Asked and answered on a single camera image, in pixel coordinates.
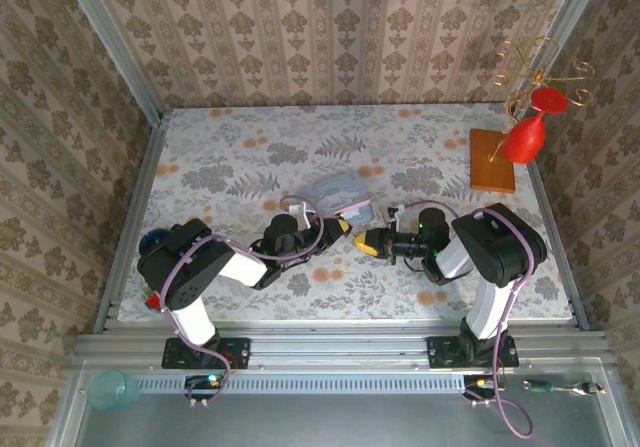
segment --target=black cable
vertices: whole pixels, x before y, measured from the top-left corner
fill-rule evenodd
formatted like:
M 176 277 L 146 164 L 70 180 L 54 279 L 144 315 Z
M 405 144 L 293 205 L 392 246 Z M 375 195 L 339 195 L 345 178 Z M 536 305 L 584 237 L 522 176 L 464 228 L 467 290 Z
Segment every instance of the black cable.
M 404 265 L 406 265 L 406 266 L 409 268 L 409 270 L 411 270 L 411 271 L 413 271 L 413 272 L 424 272 L 422 269 L 416 269 L 416 268 L 414 268 L 414 267 L 411 267 L 411 266 L 409 265 L 409 261 L 407 260 L 407 258 L 406 258 L 406 257 L 404 257 Z

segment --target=patterned wallpaper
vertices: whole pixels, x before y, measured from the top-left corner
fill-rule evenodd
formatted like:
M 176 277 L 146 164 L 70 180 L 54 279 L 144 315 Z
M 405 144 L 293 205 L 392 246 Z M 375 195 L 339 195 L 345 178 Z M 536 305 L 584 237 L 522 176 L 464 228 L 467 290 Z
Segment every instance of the patterned wallpaper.
M 505 100 L 563 0 L 105 0 L 163 108 Z
M 147 136 L 75 0 L 0 0 L 0 446 L 46 440 Z
M 555 74 L 590 61 L 595 102 L 548 118 L 539 166 L 593 326 L 640 419 L 640 0 L 590 0 Z

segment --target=gold decorative wire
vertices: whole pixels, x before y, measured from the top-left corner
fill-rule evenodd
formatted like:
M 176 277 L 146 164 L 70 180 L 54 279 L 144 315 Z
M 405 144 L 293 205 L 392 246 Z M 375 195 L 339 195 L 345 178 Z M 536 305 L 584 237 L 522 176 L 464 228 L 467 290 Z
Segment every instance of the gold decorative wire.
M 558 42 L 556 42 L 551 37 L 537 37 L 533 41 L 533 45 L 538 48 L 538 51 L 551 48 L 553 49 L 553 54 L 549 56 L 549 61 L 539 69 L 533 69 L 531 66 L 531 62 L 527 60 L 525 55 L 522 53 L 522 50 L 518 46 L 516 42 L 511 42 L 510 40 L 503 40 L 502 43 L 496 46 L 494 50 L 495 54 L 499 57 L 498 62 L 496 62 L 496 66 L 489 70 L 490 73 L 496 72 L 494 76 L 494 80 L 492 81 L 495 85 L 499 87 L 504 87 L 509 85 L 514 78 L 520 78 L 522 80 L 526 80 L 529 82 L 529 86 L 520 92 L 512 95 L 506 102 L 505 107 L 507 111 L 507 115 L 513 122 L 513 125 L 519 122 L 518 118 L 515 116 L 517 110 L 531 107 L 535 110 L 540 110 L 531 104 L 531 93 L 538 87 L 541 86 L 550 86 L 553 83 L 560 82 L 575 82 L 579 80 L 591 80 L 595 77 L 596 71 L 591 64 L 588 62 L 584 62 L 582 60 L 576 60 L 571 65 L 571 68 L 576 72 L 577 75 L 573 77 L 552 77 L 549 73 L 549 68 L 551 66 L 551 61 L 555 58 L 556 54 L 560 50 L 560 46 Z M 523 68 L 521 70 L 513 70 L 508 69 L 506 67 L 501 67 L 500 64 L 507 55 L 511 52 L 515 52 L 518 57 L 519 63 L 522 64 Z M 577 88 L 574 90 L 574 96 L 571 97 L 567 95 L 569 101 L 577 105 L 579 107 L 583 107 L 585 105 L 593 102 L 593 94 L 591 91 L 584 88 Z M 509 127 L 508 130 L 503 131 L 504 134 L 507 134 L 511 129 Z M 498 144 L 496 150 L 493 155 L 489 158 L 490 162 L 493 162 L 500 147 L 504 143 L 504 139 Z

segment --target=green handle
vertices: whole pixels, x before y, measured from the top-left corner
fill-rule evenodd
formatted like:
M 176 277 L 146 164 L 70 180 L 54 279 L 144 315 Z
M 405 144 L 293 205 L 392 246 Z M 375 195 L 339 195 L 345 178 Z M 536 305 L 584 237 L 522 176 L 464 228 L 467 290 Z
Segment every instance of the green handle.
M 553 390 L 553 384 L 544 380 L 527 380 L 525 381 L 530 387 L 527 390 L 531 392 L 551 392 Z

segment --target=green plastic cup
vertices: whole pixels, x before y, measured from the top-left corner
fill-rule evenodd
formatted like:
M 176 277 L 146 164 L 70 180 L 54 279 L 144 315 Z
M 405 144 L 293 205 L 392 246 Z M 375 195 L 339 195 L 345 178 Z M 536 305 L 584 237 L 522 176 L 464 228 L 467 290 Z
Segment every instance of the green plastic cup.
M 121 409 L 140 398 L 138 382 L 119 370 L 105 370 L 91 379 L 89 404 L 97 410 Z

